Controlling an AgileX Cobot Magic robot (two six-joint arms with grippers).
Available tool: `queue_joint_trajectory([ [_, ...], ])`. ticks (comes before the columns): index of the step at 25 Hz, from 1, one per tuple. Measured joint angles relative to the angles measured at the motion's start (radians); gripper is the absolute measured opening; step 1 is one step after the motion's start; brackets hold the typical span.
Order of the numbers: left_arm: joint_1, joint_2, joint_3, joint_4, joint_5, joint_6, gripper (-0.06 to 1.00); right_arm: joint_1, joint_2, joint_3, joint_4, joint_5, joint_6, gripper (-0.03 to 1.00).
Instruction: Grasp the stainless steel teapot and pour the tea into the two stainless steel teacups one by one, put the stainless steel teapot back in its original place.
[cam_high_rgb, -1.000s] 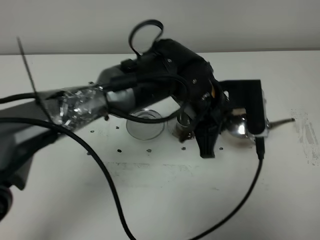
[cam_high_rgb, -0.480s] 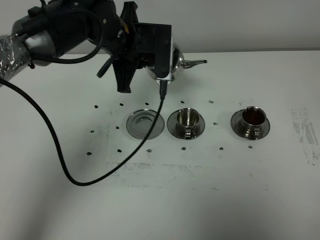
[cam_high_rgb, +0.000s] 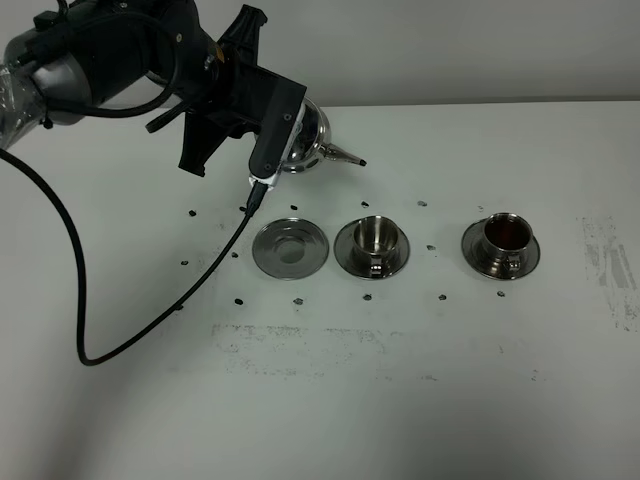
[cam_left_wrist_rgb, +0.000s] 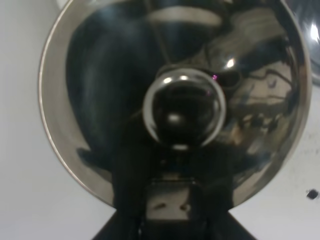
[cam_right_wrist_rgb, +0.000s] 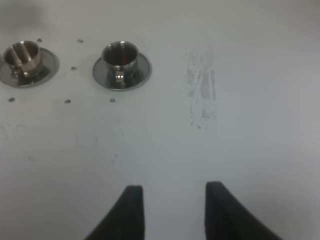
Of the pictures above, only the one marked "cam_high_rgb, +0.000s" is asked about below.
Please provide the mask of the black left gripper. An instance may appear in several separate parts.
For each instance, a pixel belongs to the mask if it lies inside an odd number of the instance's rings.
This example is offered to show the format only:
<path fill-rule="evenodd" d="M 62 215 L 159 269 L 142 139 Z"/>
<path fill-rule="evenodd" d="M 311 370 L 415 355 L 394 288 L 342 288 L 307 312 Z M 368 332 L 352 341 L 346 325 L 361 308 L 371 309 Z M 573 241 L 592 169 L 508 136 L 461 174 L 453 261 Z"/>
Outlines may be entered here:
<path fill-rule="evenodd" d="M 265 70 L 258 65 L 265 13 L 244 4 L 218 42 L 181 43 L 175 93 L 184 109 L 178 167 L 198 177 L 229 138 L 259 134 L 265 114 Z"/>

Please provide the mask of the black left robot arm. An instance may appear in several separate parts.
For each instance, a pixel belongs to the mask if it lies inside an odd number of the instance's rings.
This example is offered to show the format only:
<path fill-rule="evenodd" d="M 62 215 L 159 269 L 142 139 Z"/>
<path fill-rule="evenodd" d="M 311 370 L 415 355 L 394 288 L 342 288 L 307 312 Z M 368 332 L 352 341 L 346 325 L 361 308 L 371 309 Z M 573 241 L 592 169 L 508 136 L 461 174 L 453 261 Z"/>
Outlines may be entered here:
<path fill-rule="evenodd" d="M 11 39 L 3 62 L 34 87 L 47 127 L 84 117 L 131 118 L 179 104 L 150 133 L 185 117 L 180 169 L 204 176 L 228 138 L 270 130 L 281 77 L 257 63 L 267 17 L 245 5 L 219 40 L 200 25 L 193 1 L 61 1 Z"/>

